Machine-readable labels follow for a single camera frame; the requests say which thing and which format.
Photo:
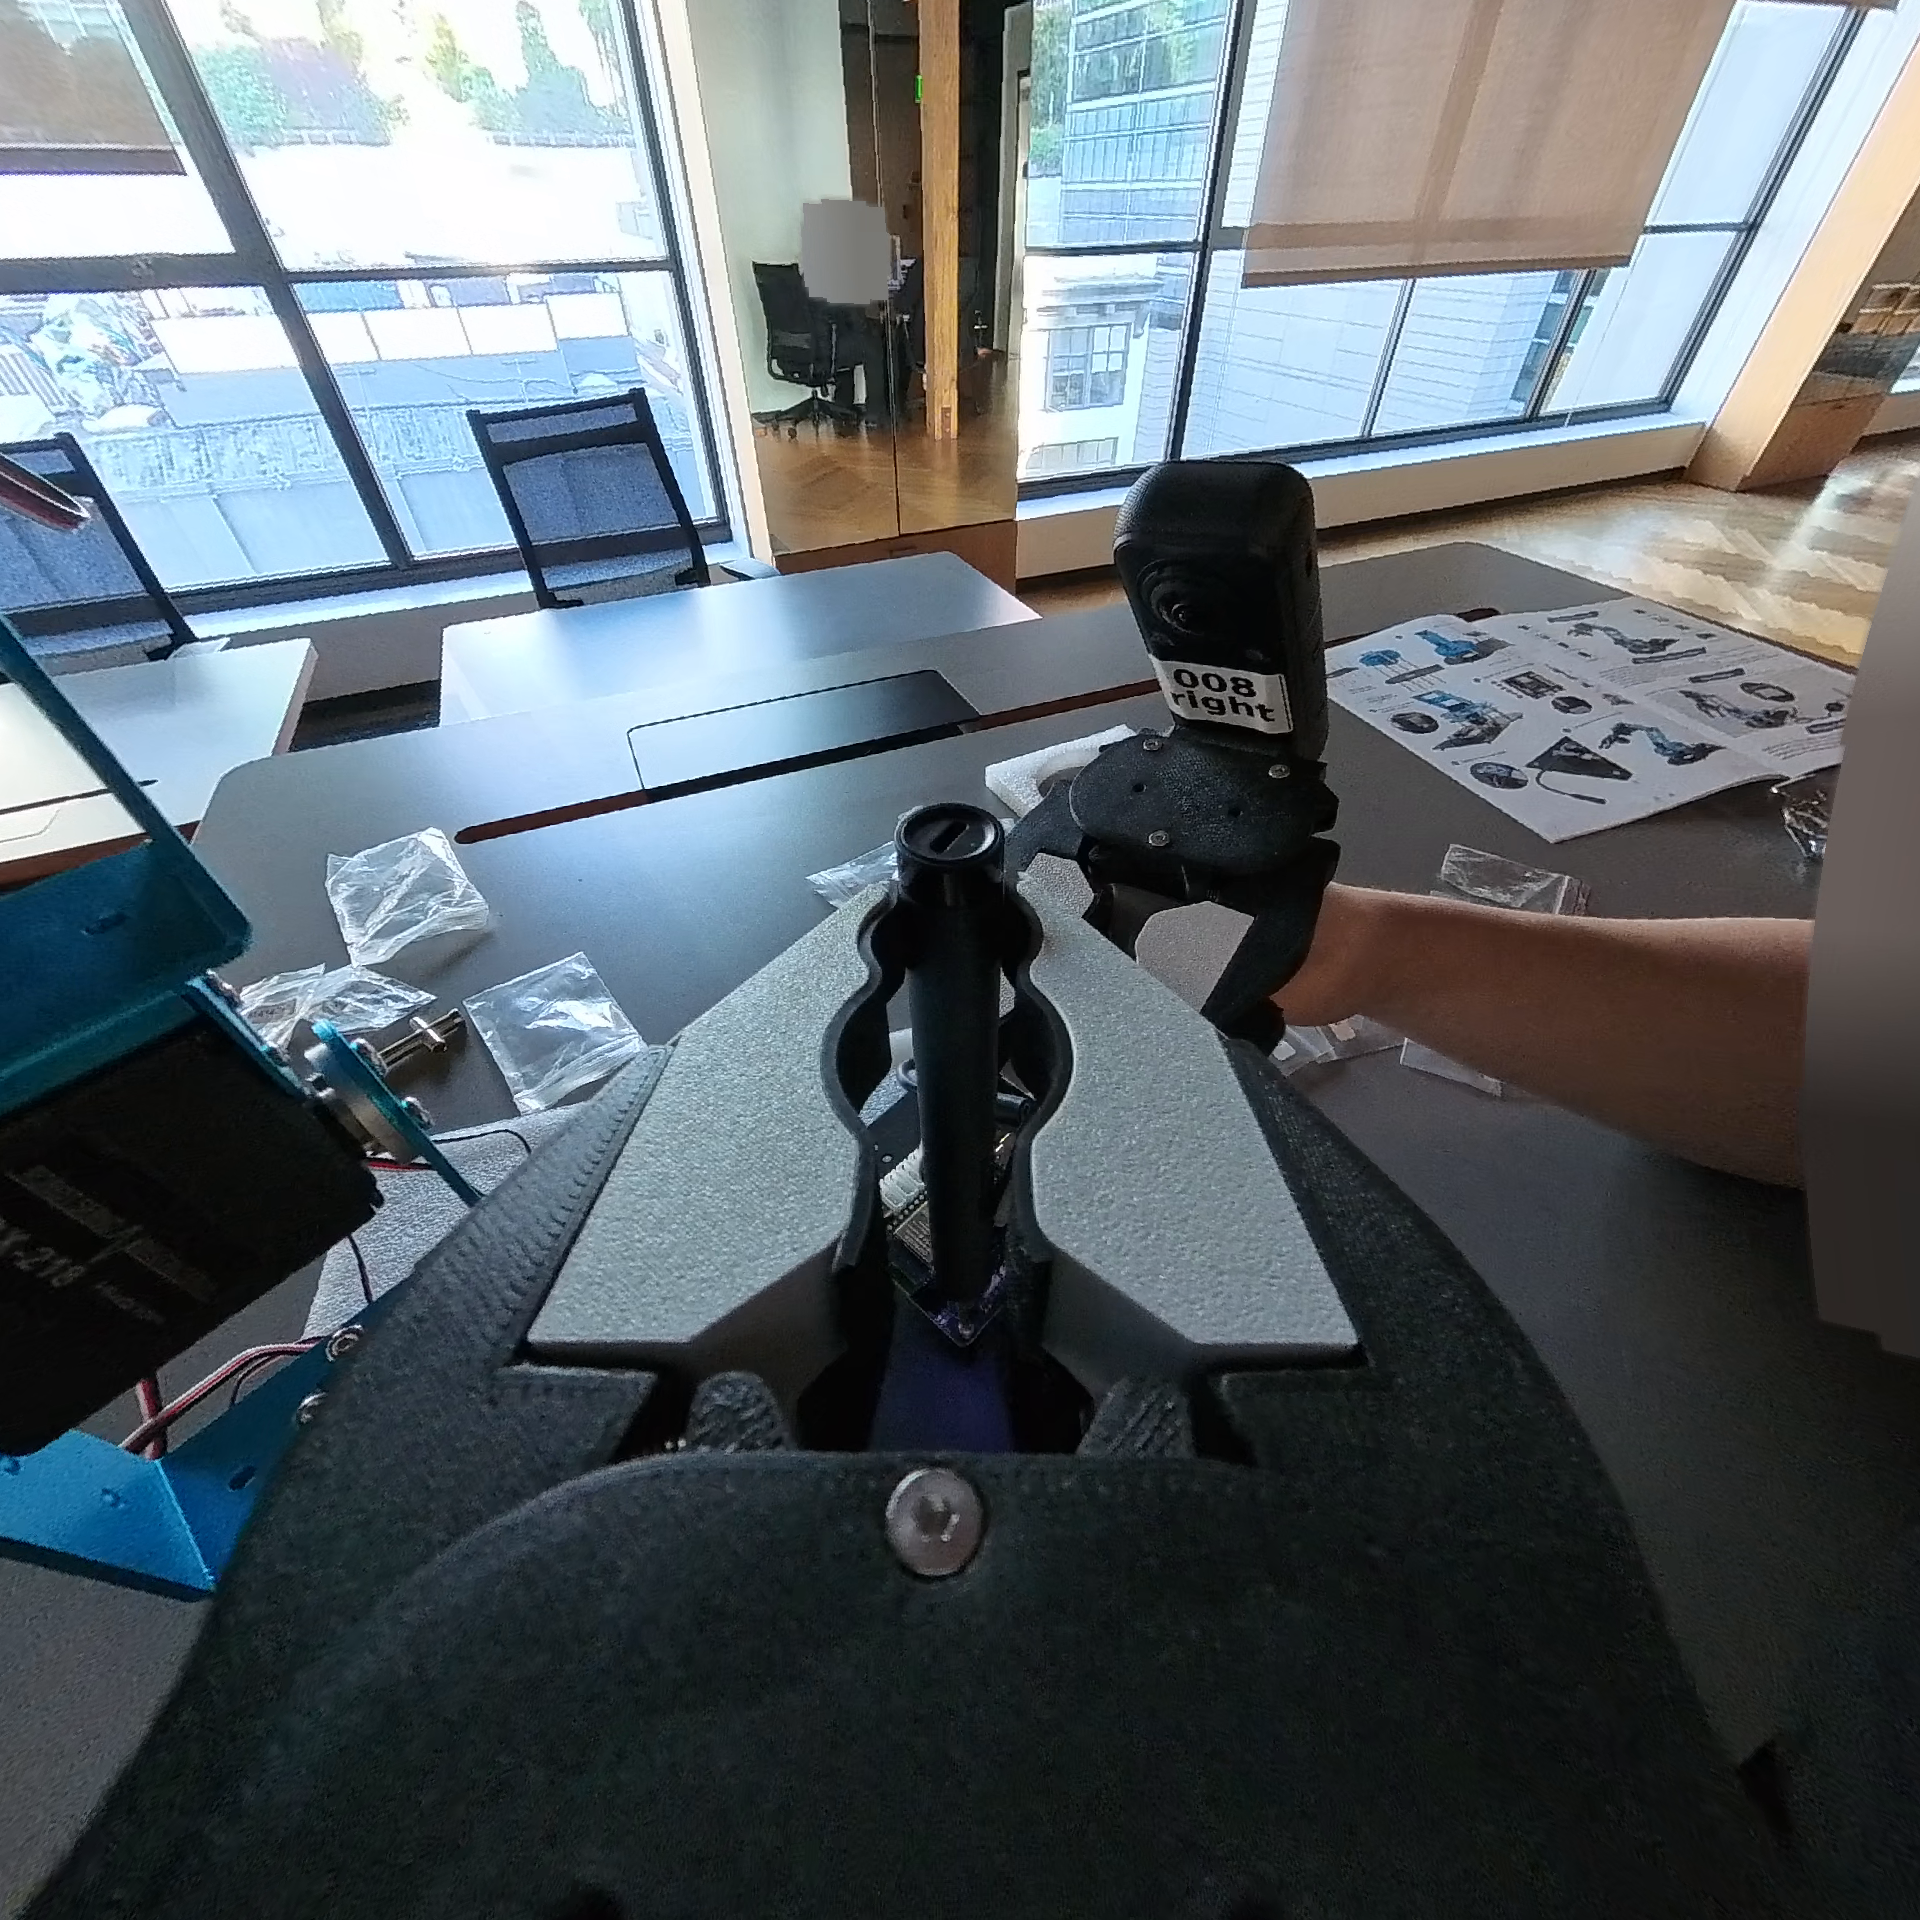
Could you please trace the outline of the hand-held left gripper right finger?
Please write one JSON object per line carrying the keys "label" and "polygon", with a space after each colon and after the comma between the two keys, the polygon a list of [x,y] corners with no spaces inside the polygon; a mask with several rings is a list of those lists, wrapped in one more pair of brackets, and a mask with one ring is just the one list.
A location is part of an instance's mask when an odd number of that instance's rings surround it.
{"label": "hand-held left gripper right finger", "polygon": [[1355,1351],[1355,1329],[1222,1036],[1026,872],[1029,980],[1066,1022],[1066,1095],[1029,1144],[1053,1249],[1050,1351]]}

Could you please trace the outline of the white foam packing insert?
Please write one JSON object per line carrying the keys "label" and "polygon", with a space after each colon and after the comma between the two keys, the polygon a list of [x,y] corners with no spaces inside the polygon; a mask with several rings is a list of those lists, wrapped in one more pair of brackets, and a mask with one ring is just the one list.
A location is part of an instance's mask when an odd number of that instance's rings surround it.
{"label": "white foam packing insert", "polygon": [[1012,754],[984,769],[987,789],[1007,819],[1034,812],[1056,785],[1070,785],[1104,748],[1133,737],[1133,727],[1112,727]]}

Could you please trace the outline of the black circuit board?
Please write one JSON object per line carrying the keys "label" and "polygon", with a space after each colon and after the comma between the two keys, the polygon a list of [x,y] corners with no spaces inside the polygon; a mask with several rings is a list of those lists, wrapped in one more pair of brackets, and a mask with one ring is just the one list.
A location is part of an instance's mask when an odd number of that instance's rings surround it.
{"label": "black circuit board", "polygon": [[1011,1250],[1007,1199],[1011,1166],[1020,1123],[1034,1111],[1034,1098],[1011,1086],[997,1090],[993,1120],[993,1231],[988,1241],[988,1275],[971,1297],[946,1300],[933,1291],[933,1244],[924,1181],[924,1148],[912,1147],[878,1181],[890,1275],[898,1292],[917,1308],[931,1326],[958,1351],[971,1351],[993,1326],[1016,1288],[1017,1255]]}

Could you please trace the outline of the white desk with wood edge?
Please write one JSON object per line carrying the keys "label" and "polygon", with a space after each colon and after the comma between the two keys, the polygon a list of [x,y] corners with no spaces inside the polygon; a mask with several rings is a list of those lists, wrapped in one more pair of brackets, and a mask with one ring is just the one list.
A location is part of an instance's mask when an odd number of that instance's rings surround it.
{"label": "white desk with wood edge", "polygon": [[[315,647],[205,642],[165,660],[57,680],[175,829],[195,829],[237,766],[287,753]],[[136,841],[136,827],[22,688],[3,688],[3,880],[35,880]]]}
{"label": "white desk with wood edge", "polygon": [[936,554],[481,618],[444,632],[441,723],[1032,615],[971,564]]}

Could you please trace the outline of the crumpled clear plastic bag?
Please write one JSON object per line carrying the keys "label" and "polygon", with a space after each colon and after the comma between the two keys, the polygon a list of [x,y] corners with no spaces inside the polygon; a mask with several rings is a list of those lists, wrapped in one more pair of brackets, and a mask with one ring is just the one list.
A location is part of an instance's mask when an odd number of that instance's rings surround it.
{"label": "crumpled clear plastic bag", "polygon": [[364,968],[422,939],[490,924],[490,908],[444,829],[401,834],[355,855],[329,855],[325,896],[348,960]]}

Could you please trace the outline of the grey desk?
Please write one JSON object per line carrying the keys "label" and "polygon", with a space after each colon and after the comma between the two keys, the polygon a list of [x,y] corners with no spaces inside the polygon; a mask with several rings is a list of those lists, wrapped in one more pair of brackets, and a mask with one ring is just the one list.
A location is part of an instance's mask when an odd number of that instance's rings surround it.
{"label": "grey desk", "polygon": [[[1333,636],[1432,612],[1547,612],[1599,587],[1504,549],[1447,543],[1333,564]],[[1649,597],[1670,589],[1643,587]],[[820,918],[806,871],[875,841],[931,791],[1045,740],[1148,719],[1156,699],[1053,710],[1042,669],[1131,685],[1133,618],[1109,606],[952,636],[993,665],[1024,723],[861,754],[681,799],[561,816],[533,775],[586,769],[590,707],[276,754],[218,786],[200,841],[256,928],[253,970],[330,951],[321,855],[441,824],[486,829],[468,867],[498,912],[444,968],[468,992],[571,950],[647,1038],[671,1036]],[[1738,789],[1552,855],[1514,820],[1334,715],[1341,872],[1425,891],[1463,841],[1584,875],[1623,916],[1799,912],[1814,875],[1779,808]],[[1915,1523],[1915,1360],[1817,1322],[1790,1190],[1639,1148],[1542,1101],[1488,1098],[1363,1056],[1302,1072],[1311,1101],[1475,1261],[1613,1471],[1721,1739],[1762,1742],[1790,1667]],[[70,1847],[152,1724],[200,1608],[5,1561],[5,1915]]]}

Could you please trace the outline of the wooden pillar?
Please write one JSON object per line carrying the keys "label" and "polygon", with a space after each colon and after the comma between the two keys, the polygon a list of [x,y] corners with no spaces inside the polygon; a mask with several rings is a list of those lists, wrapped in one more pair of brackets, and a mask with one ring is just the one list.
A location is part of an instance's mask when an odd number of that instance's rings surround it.
{"label": "wooden pillar", "polygon": [[920,7],[924,132],[924,390],[925,432],[958,434],[959,201],[963,201],[963,4]]}

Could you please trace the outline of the flat clear plastic bag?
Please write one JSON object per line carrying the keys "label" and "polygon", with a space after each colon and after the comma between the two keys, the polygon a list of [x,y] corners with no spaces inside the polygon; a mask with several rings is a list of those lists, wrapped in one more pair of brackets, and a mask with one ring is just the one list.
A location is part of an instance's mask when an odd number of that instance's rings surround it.
{"label": "flat clear plastic bag", "polygon": [[559,1107],[645,1050],[583,951],[468,997],[465,1012],[520,1114]]}

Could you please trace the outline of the black office chair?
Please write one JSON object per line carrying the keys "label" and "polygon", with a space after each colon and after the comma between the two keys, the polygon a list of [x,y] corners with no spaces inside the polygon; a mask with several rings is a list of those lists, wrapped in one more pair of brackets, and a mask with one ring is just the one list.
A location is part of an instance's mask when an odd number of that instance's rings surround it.
{"label": "black office chair", "polygon": [[828,310],[811,299],[801,264],[794,261],[753,261],[756,294],[765,322],[765,373],[786,385],[801,385],[806,399],[774,410],[756,412],[757,428],[782,428],[790,437],[801,423],[836,428],[861,425],[856,407],[840,399],[843,369],[835,362],[836,330]]}

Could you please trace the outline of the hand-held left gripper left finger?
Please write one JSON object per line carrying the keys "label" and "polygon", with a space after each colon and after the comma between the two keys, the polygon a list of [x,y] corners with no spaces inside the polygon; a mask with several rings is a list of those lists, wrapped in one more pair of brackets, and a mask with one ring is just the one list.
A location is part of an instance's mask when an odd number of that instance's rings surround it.
{"label": "hand-held left gripper left finger", "polygon": [[533,1351],[840,1351],[857,1147],[828,1022],[864,988],[864,888],[693,1019],[529,1329]]}

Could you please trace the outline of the black screwdriver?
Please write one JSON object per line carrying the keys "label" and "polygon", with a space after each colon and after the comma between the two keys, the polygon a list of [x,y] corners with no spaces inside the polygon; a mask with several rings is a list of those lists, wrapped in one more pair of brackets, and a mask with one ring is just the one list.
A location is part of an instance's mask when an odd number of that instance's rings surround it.
{"label": "black screwdriver", "polygon": [[931,802],[899,820],[898,855],[931,1244],[925,1313],[967,1345],[987,1326],[993,1283],[1004,837],[979,806]]}

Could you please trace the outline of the printed instruction manual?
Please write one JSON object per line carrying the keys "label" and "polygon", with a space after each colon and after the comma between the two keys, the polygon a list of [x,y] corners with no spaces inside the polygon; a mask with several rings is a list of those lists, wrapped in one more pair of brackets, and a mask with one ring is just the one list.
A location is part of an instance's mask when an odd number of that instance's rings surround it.
{"label": "printed instruction manual", "polygon": [[1329,699],[1544,841],[1841,760],[1851,677],[1643,597],[1409,618]]}

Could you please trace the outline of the white foam sheet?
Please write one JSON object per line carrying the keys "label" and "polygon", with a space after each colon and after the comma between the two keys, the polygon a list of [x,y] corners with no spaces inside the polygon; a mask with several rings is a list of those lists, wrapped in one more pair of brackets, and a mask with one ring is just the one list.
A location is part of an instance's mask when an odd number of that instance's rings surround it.
{"label": "white foam sheet", "polygon": [[[645,1047],[586,1098],[542,1114],[457,1128],[437,1135],[437,1144],[457,1172],[489,1195],[528,1158],[541,1165],[554,1158],[570,1132],[611,1120],[617,1095],[650,1082],[668,1061],[668,1052],[671,1047]],[[468,1215],[468,1204],[432,1169],[381,1169],[374,1181],[382,1206],[348,1241],[329,1249],[304,1322],[306,1337],[339,1329],[367,1300],[406,1279]]]}

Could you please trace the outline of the grey mesh office chair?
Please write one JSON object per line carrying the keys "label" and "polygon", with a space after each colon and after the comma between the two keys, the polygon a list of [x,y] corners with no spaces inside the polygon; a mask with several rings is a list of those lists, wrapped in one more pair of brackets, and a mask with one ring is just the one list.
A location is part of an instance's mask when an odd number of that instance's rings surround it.
{"label": "grey mesh office chair", "polygon": [[47,673],[158,660],[197,642],[74,434],[14,442],[5,455],[90,512],[74,532],[5,514],[3,612]]}
{"label": "grey mesh office chair", "polygon": [[642,389],[468,423],[541,609],[777,576],[708,564]]}

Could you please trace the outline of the person's right forearm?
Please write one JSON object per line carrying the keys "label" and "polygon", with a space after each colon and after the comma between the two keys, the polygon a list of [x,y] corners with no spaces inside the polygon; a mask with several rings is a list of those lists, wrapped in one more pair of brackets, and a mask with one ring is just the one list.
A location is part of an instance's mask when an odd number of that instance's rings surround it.
{"label": "person's right forearm", "polygon": [[1275,1001],[1290,1022],[1379,1019],[1694,1165],[1799,1187],[1812,932],[1333,884]]}

